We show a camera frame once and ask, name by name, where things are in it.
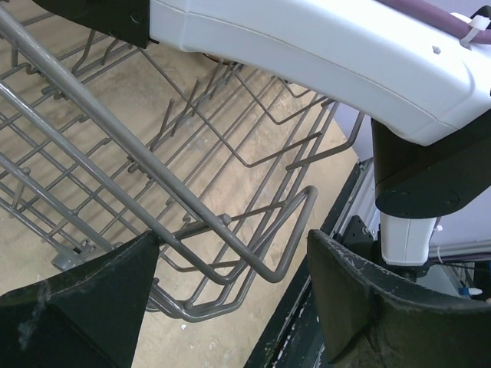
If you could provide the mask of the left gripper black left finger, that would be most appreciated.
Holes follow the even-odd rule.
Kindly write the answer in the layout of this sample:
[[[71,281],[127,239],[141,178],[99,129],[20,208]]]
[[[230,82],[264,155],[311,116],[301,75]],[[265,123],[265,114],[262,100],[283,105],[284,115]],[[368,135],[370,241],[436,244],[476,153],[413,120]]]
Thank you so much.
[[[154,232],[1,296],[3,367],[130,367],[157,266]]]

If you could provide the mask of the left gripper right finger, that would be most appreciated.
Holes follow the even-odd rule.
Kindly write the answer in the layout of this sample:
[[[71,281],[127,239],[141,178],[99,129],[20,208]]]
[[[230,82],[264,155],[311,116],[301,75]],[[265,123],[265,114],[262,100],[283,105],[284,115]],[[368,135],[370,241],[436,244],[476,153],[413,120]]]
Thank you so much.
[[[420,286],[320,230],[308,269],[335,367],[488,367],[490,305]]]

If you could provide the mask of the grey wire dish rack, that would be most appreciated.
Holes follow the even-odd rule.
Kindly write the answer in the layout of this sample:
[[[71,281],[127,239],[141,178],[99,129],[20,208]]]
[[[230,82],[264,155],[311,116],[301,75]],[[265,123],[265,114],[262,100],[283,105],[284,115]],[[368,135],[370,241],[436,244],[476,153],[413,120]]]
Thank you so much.
[[[291,275],[358,162],[341,105],[253,66],[1,3],[1,220],[66,271],[144,232],[147,309],[201,322]]]

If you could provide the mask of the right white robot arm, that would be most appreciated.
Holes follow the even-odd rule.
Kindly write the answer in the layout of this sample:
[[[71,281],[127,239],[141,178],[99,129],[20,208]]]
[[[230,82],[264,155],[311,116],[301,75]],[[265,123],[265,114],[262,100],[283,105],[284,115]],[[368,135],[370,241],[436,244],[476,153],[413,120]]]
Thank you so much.
[[[425,1],[42,1],[144,48],[257,67],[371,118],[381,255],[424,265],[439,217],[490,185],[490,9]]]

